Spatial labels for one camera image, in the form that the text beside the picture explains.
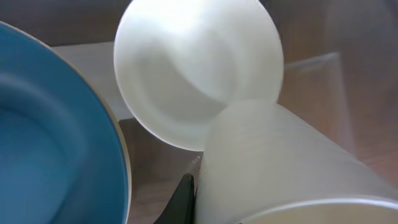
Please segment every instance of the blue bowl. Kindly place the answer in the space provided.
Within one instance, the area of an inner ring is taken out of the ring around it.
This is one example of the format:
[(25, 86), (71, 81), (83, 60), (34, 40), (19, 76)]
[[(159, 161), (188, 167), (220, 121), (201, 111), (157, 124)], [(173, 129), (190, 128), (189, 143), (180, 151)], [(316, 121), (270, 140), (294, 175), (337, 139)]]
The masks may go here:
[(128, 159), (83, 77), (0, 22), (0, 223), (126, 223)]

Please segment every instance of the white bowl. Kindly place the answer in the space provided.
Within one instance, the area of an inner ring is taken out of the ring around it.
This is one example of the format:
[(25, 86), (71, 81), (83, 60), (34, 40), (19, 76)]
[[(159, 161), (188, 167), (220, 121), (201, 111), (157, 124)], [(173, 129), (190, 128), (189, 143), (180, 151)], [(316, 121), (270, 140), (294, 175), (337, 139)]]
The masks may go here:
[(116, 34), (114, 69), (148, 131), (203, 151), (209, 125), (229, 104), (277, 101), (283, 55), (257, 0), (134, 0)]

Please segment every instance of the cream-colored cup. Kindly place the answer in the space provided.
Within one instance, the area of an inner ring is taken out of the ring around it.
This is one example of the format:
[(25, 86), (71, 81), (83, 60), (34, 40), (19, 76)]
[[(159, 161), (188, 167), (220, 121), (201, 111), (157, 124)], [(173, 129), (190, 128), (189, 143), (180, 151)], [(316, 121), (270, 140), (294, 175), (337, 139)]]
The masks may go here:
[(244, 101), (210, 129), (196, 224), (398, 223), (398, 190), (287, 109)]

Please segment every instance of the plate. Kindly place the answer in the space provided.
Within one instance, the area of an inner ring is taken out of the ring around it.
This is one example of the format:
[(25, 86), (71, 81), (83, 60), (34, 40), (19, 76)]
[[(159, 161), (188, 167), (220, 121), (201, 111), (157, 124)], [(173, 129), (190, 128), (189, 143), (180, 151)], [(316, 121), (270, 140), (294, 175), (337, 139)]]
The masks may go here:
[(236, 101), (276, 102), (279, 35), (259, 1), (134, 0), (114, 43), (124, 101), (159, 139), (203, 151), (213, 119)]
[(83, 77), (0, 22), (0, 223), (126, 223), (128, 159)]

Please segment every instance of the black object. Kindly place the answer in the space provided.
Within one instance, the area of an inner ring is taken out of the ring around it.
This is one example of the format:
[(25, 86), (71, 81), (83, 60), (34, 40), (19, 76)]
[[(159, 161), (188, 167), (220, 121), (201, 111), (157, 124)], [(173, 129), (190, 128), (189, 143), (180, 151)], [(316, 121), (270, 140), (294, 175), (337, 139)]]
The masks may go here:
[(185, 174), (154, 224), (191, 224), (194, 204), (193, 176)]

